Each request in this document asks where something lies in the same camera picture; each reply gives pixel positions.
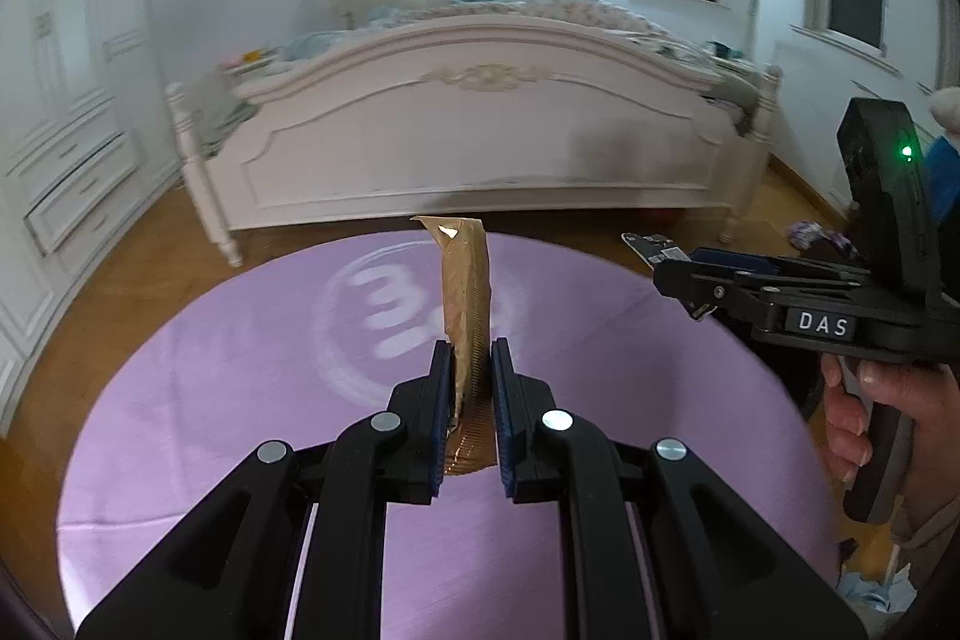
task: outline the carved floral ornament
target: carved floral ornament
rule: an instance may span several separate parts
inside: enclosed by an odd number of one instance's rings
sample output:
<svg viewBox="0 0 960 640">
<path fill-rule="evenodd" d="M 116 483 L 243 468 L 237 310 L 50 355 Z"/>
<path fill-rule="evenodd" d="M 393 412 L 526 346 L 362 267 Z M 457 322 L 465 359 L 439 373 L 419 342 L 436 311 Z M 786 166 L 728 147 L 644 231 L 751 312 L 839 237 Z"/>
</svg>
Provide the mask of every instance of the carved floral ornament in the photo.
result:
<svg viewBox="0 0 960 640">
<path fill-rule="evenodd" d="M 539 82 L 553 76 L 546 68 L 484 63 L 464 68 L 438 68 L 424 75 L 424 82 L 439 81 L 464 91 L 512 91 L 522 82 Z"/>
</svg>

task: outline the silver screw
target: silver screw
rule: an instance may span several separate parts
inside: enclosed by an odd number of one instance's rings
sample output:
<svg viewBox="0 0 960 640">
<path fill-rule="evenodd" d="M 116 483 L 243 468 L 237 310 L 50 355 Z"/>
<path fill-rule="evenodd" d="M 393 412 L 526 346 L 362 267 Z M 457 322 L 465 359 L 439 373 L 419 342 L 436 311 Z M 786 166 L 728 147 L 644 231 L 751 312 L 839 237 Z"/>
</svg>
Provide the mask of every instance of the silver screw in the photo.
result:
<svg viewBox="0 0 960 640">
<path fill-rule="evenodd" d="M 553 429 L 554 432 L 565 432 L 573 426 L 573 416 L 566 410 L 547 410 L 541 421 L 544 421 L 547 429 Z"/>
<path fill-rule="evenodd" d="M 256 458 L 259 458 L 265 464 L 280 461 L 286 455 L 287 446 L 275 439 L 264 442 L 261 447 L 256 449 Z"/>
<path fill-rule="evenodd" d="M 679 439 L 667 437 L 656 444 L 656 453 L 666 461 L 681 461 L 686 457 L 686 446 Z"/>
<path fill-rule="evenodd" d="M 376 415 L 370 419 L 370 425 L 377 432 L 392 432 L 400 426 L 400 415 L 385 410 L 383 413 L 376 413 Z"/>
</svg>

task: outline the drawer handle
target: drawer handle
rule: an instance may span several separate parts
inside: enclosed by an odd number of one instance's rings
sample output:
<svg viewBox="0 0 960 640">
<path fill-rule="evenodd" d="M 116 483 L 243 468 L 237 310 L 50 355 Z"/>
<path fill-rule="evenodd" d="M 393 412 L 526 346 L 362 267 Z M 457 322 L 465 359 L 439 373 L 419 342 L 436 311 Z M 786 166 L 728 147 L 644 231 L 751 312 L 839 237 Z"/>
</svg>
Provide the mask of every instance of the drawer handle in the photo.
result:
<svg viewBox="0 0 960 640">
<path fill-rule="evenodd" d="M 88 184 L 80 188 L 80 195 L 83 196 L 87 191 L 89 191 L 93 186 L 95 186 L 100 181 L 99 177 L 94 177 L 93 180 L 90 180 Z"/>
</svg>

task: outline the footboard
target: footboard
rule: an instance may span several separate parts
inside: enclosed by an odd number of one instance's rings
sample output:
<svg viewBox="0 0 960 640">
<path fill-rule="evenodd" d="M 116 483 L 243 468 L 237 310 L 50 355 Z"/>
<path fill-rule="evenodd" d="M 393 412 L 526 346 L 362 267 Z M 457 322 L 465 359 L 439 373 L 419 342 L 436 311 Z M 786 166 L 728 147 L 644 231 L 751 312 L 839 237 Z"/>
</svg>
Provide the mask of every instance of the footboard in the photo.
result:
<svg viewBox="0 0 960 640">
<path fill-rule="evenodd" d="M 230 228 L 419 212 L 730 205 L 716 77 L 595 28 L 429 20 L 241 86 L 206 162 Z"/>
</svg>

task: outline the baseboard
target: baseboard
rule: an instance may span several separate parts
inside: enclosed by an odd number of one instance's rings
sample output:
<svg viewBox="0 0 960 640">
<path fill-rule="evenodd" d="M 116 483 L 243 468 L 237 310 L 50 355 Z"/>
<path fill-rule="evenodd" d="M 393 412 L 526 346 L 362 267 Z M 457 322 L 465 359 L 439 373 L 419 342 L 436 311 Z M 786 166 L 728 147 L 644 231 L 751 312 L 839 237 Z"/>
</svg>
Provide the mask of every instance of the baseboard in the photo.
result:
<svg viewBox="0 0 960 640">
<path fill-rule="evenodd" d="M 40 355 L 43 353 L 43 349 L 47 346 L 47 342 L 50 341 L 51 335 L 53 335 L 56 326 L 61 322 L 61 319 L 64 317 L 64 314 L 67 311 L 67 308 L 73 302 L 74 298 L 80 292 L 80 289 L 86 284 L 86 281 L 90 279 L 90 275 L 96 271 L 96 268 L 107 258 L 110 252 L 117 246 L 120 239 L 127 234 L 128 231 L 133 227 L 133 224 L 137 220 L 140 220 L 142 215 L 149 210 L 155 201 L 163 196 L 166 191 L 169 191 L 176 181 L 179 180 L 179 167 L 176 167 L 170 172 L 170 175 L 167 176 L 165 180 L 160 182 L 155 188 L 151 191 L 150 196 L 147 196 L 147 199 L 143 200 L 143 203 L 136 208 L 133 212 L 130 213 L 128 218 L 123 221 L 112 235 L 107 239 L 107 242 L 104 242 L 102 247 L 93 254 L 86 266 L 83 268 L 83 271 L 75 277 L 73 283 L 70 285 L 67 290 L 64 298 L 59 301 L 59 304 L 56 305 L 54 314 L 51 316 L 51 319 L 47 322 L 46 327 L 43 330 L 40 339 L 37 340 L 37 345 L 32 350 L 30 356 L 27 357 L 26 362 L 24 362 L 23 367 L 21 368 L 19 374 L 16 377 L 16 380 L 13 381 L 13 391 L 11 391 L 10 396 L 7 398 L 7 402 L 3 405 L 3 408 L 0 408 L 0 437 L 6 437 L 7 432 L 10 430 L 10 425 L 13 423 L 13 415 L 16 414 L 16 406 L 20 402 L 20 397 L 23 395 L 24 389 L 27 387 L 27 381 L 30 380 L 30 375 L 34 371 L 34 367 L 37 365 L 37 360 L 40 358 Z"/>
<path fill-rule="evenodd" d="M 770 154 L 770 163 L 769 167 L 773 172 L 776 172 L 778 175 L 781 175 L 784 180 L 797 191 L 798 194 L 803 196 L 804 199 L 809 201 L 814 207 L 817 208 L 821 213 L 827 215 L 827 217 L 833 221 L 833 227 L 841 229 L 847 225 L 847 216 L 844 215 L 840 210 L 838 210 L 833 204 L 831 204 L 827 199 L 824 199 L 823 196 L 817 193 L 813 189 L 808 181 L 804 180 L 803 177 L 800 177 L 795 170 L 792 170 L 789 165 L 781 161 L 773 153 Z"/>
</svg>

